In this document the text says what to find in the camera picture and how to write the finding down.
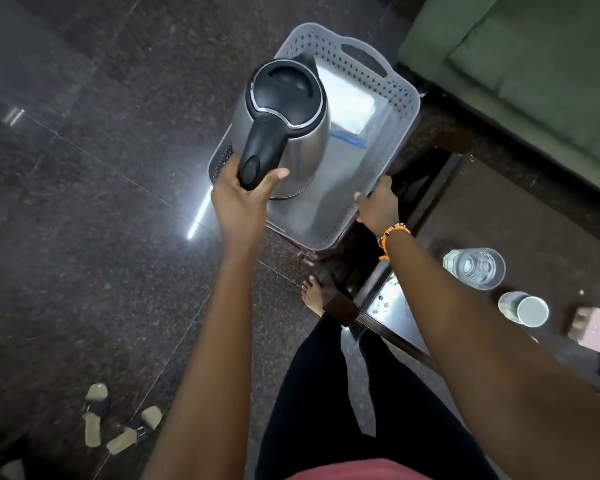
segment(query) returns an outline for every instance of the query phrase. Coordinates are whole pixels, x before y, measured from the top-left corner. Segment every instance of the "bare foot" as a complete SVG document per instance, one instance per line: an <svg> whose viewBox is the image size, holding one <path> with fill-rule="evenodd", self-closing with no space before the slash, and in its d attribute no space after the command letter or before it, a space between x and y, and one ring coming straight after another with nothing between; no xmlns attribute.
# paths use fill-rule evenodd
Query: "bare foot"
<svg viewBox="0 0 600 480"><path fill-rule="evenodd" d="M309 310L319 317L324 313L322 309L322 288L314 275L309 276L309 281L304 281L302 284L302 301L309 307Z"/></svg>

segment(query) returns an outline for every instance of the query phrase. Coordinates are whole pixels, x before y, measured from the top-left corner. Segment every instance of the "granite floor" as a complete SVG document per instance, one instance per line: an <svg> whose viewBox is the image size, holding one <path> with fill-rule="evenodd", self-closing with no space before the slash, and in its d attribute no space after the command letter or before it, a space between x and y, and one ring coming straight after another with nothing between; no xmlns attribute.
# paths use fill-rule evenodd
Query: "granite floor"
<svg viewBox="0 0 600 480"><path fill-rule="evenodd" d="M139 476L155 436L115 457L85 448L83 396L109 386L105 442L140 408L168 411L221 251L207 162L249 72L308 21L394 63L423 1L0 0L0 441L28 432L55 477ZM444 100L424 100L406 158L450 128L600 237L598 194ZM246 478L315 323L299 298L309 271L266 236ZM342 345L373 433L361 356L346 333ZM452 407L441 379L411 365Z"/></svg>

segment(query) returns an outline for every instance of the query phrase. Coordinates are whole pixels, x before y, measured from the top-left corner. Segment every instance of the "leg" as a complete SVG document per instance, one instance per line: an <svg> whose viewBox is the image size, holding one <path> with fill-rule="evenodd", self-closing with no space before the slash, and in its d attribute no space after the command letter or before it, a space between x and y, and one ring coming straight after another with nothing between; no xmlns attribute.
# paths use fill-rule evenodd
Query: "leg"
<svg viewBox="0 0 600 480"><path fill-rule="evenodd" d="M313 311L322 311L314 278L303 298ZM309 468L360 460L370 451L373 439L360 432L349 402L341 330L339 322L323 316L298 348L262 439L256 480L283 480Z"/></svg>
<svg viewBox="0 0 600 480"><path fill-rule="evenodd" d="M460 473L498 478L471 433L380 336L364 333L360 349L369 373L376 437L387 458L433 480L455 479Z"/></svg>

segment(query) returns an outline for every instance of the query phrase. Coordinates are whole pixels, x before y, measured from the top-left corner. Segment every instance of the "hand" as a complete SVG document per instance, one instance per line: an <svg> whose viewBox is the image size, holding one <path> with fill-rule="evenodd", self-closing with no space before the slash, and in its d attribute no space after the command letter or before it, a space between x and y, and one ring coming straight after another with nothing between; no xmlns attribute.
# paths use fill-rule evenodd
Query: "hand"
<svg viewBox="0 0 600 480"><path fill-rule="evenodd" d="M216 209L224 250L232 255L255 255L267 223L267 202L276 184L289 175L287 168L271 170L247 192L238 181L240 155L234 153L218 177L211 202Z"/></svg>
<svg viewBox="0 0 600 480"><path fill-rule="evenodd" d="M398 216L398 197L391 192L391 177L383 175L378 180L376 190L369 197L356 192L353 198L358 202L358 217L376 237L382 237L384 231L400 222Z"/></svg>

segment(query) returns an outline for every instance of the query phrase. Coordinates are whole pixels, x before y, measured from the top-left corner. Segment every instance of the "green sofa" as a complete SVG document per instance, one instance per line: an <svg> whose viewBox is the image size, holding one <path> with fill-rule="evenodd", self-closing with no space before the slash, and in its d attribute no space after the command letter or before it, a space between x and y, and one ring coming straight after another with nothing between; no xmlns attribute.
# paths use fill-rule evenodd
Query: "green sofa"
<svg viewBox="0 0 600 480"><path fill-rule="evenodd" d="M398 60L600 189L600 0L426 0Z"/></svg>

